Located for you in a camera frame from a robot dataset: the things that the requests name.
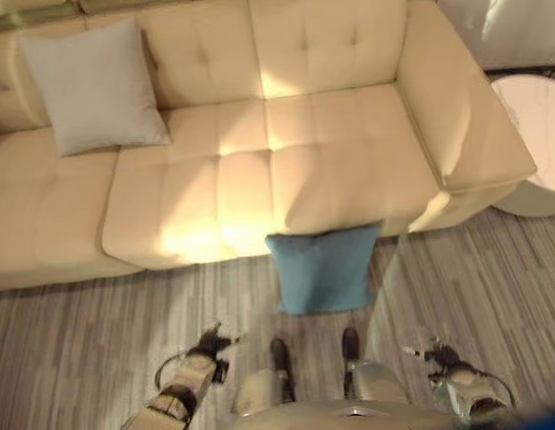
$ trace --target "wire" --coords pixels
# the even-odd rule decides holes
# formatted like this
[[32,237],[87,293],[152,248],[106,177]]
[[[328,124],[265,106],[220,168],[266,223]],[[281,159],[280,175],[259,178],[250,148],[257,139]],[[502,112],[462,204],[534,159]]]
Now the wire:
[[508,396],[510,397],[510,406],[512,406],[512,408],[515,408],[517,406],[517,403],[514,399],[514,394],[512,393],[512,390],[510,390],[510,387],[508,387],[507,383],[505,383],[502,379],[500,379],[495,374],[489,374],[488,372],[483,372],[482,370],[479,370],[479,369],[474,369],[474,370],[480,376],[484,376],[485,378],[491,378],[491,379],[494,379],[495,381],[498,381],[499,383],[501,383],[502,386],[504,387],[504,389],[507,391]]
[[180,359],[182,356],[184,356],[186,354],[186,352],[188,352],[188,351],[177,352],[177,353],[173,354],[172,356],[170,356],[169,358],[167,358],[164,361],[164,363],[162,363],[160,365],[160,367],[158,368],[158,370],[154,374],[154,386],[156,387],[156,389],[158,391],[162,390],[162,384],[160,383],[160,379],[162,377],[162,371],[164,370],[164,368],[166,366],[168,366],[170,363],[172,363],[174,360]]

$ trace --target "white table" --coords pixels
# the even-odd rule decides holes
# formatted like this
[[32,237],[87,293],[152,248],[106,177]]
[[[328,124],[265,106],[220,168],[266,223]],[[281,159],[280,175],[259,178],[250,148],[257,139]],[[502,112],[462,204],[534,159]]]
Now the white table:
[[494,207],[525,217],[555,214],[555,81],[515,75],[492,83],[538,172]]

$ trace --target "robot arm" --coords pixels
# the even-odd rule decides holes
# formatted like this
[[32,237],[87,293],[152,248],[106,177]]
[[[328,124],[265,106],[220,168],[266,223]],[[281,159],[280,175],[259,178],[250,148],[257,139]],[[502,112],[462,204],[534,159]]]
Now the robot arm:
[[206,331],[198,345],[191,348],[183,358],[175,378],[146,408],[129,421],[123,430],[183,430],[188,428],[212,383],[223,383],[229,364],[219,359],[218,353],[236,343],[218,336],[220,324]]

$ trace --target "gray striped carpet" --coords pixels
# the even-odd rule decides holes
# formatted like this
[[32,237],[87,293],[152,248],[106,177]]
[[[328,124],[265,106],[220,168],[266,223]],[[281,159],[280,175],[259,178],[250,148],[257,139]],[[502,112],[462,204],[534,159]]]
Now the gray striped carpet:
[[456,228],[382,239],[371,284],[368,308],[305,317],[277,312],[268,257],[0,293],[0,429],[117,429],[155,394],[160,363],[215,321],[249,338],[227,351],[231,373],[196,430],[228,422],[237,383],[269,365],[274,335],[294,351],[300,400],[339,398],[348,324],[417,404],[440,406],[430,369],[400,348],[434,334],[505,378],[519,407],[555,400],[555,217],[488,209]]

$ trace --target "blue pillow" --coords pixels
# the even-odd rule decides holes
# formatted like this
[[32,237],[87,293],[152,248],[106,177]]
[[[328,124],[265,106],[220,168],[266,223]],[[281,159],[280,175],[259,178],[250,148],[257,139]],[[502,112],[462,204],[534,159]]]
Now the blue pillow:
[[347,311],[371,301],[368,267],[379,227],[266,237],[287,314]]

